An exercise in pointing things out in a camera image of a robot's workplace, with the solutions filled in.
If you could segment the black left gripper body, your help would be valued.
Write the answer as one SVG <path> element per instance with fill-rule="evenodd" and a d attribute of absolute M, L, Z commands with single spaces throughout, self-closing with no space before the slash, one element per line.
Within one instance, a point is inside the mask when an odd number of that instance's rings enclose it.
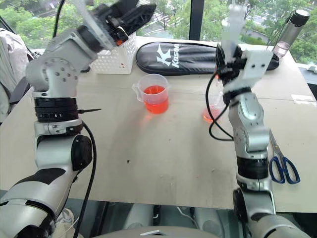
<path fill-rule="evenodd" d="M 126 42 L 135 30 L 136 5 L 104 5 L 104 28 L 115 46 Z"/>

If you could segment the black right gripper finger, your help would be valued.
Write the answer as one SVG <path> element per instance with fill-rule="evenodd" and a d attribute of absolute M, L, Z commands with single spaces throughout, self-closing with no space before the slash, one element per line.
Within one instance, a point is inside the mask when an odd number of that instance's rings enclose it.
<path fill-rule="evenodd" d="M 216 71 L 218 74 L 224 74 L 225 70 L 225 54 L 222 46 L 218 43 L 215 53 Z"/>
<path fill-rule="evenodd" d="M 242 49 L 240 48 L 240 46 L 237 46 L 234 54 L 233 54 L 233 61 L 232 63 L 234 64 L 241 64 L 244 62 L 244 60 L 242 59 Z"/>

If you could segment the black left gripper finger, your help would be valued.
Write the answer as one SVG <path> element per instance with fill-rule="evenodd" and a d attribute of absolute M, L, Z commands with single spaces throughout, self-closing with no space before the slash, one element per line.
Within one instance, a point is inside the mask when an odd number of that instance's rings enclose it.
<path fill-rule="evenodd" d="M 120 12 L 128 12 L 136 7 L 139 0 L 119 0 L 115 6 Z"/>
<path fill-rule="evenodd" d="M 156 4 L 144 4 L 132 9 L 125 17 L 125 32 L 131 35 L 144 25 L 146 25 L 152 18 Z"/>

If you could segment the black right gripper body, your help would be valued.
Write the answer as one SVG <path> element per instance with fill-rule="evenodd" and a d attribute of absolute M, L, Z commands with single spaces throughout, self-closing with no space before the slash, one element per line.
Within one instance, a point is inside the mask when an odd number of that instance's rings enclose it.
<path fill-rule="evenodd" d="M 234 64 L 232 62 L 225 63 L 224 74 L 217 73 L 223 86 L 235 79 L 239 75 L 240 70 L 244 69 L 247 59 L 244 58 L 243 60 L 244 62 L 241 64 Z"/>

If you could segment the clear plastic syringe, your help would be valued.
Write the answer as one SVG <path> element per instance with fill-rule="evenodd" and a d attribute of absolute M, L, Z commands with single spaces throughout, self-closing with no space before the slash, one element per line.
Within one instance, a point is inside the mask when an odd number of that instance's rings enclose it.
<path fill-rule="evenodd" d="M 225 64 L 233 61 L 239 35 L 245 25 L 245 11 L 244 5 L 231 4 L 229 6 L 229 15 L 223 20 L 221 47 L 224 52 Z"/>

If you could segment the clear measuring cup, red liquid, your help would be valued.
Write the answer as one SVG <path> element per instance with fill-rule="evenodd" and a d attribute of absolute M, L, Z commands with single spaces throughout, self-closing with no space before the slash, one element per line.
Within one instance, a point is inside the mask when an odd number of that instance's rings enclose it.
<path fill-rule="evenodd" d="M 169 107 L 168 80 L 160 74 L 148 74 L 132 85 L 137 100 L 152 114 L 162 114 Z"/>

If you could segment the black Kason racket bag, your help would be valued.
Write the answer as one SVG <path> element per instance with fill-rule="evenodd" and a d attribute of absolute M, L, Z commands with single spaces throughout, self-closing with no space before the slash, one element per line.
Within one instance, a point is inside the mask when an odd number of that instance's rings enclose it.
<path fill-rule="evenodd" d="M 136 64 L 145 73 L 162 76 L 212 74 L 216 47 L 185 42 L 147 43 L 137 50 Z"/>

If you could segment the white perforated plastic basket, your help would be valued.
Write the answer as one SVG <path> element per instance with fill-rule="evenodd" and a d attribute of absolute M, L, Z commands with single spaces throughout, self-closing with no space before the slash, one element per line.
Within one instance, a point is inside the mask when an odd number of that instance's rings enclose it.
<path fill-rule="evenodd" d="M 90 68 L 96 74 L 130 74 L 136 49 L 136 33 L 133 33 L 119 47 L 99 52 Z"/>

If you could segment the clear water bottle, black lid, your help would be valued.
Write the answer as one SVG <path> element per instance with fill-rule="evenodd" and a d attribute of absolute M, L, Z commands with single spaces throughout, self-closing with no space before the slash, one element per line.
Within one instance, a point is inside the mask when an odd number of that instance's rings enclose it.
<path fill-rule="evenodd" d="M 282 58 L 286 55 L 309 18 L 310 14 L 306 10 L 298 9 L 291 12 L 272 50 L 277 57 Z"/>

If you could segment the person in grey shirt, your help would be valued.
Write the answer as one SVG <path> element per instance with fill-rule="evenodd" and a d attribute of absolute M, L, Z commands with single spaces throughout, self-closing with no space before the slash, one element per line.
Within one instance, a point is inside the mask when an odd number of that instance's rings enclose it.
<path fill-rule="evenodd" d="M 25 76 L 28 62 L 28 50 L 22 38 L 0 28 L 0 124 L 10 112 L 9 99 Z"/>

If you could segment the grey curved robot body panel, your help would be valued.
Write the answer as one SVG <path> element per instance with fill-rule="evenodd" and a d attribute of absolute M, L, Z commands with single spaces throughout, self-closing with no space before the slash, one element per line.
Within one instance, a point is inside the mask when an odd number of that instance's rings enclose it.
<path fill-rule="evenodd" d="M 219 238 L 194 228 L 176 226 L 138 227 L 119 230 L 93 238 Z"/>

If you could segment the white sneaker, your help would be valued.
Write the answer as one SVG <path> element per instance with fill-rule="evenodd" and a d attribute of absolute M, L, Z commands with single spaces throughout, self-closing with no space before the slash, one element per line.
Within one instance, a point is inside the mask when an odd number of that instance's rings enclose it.
<path fill-rule="evenodd" d="M 73 238 L 76 222 L 73 212 L 64 208 L 57 218 L 52 238 Z"/>

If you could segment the black window post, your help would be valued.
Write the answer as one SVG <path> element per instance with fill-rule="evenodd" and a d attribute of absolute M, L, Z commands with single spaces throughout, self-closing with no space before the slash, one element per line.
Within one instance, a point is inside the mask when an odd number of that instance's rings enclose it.
<path fill-rule="evenodd" d="M 191 0 L 189 40 L 200 39 L 205 0 Z"/>

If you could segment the blue handled scissors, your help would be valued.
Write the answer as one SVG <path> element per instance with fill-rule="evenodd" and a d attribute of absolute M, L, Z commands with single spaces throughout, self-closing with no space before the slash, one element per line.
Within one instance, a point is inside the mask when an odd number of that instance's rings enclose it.
<path fill-rule="evenodd" d="M 284 184 L 286 181 L 289 184 L 298 184 L 301 181 L 299 173 L 295 165 L 281 152 L 271 129 L 269 130 L 269 137 L 273 149 L 273 157 L 268 166 L 272 181 L 278 184 Z M 278 178 L 274 175 L 273 164 L 277 168 Z"/>

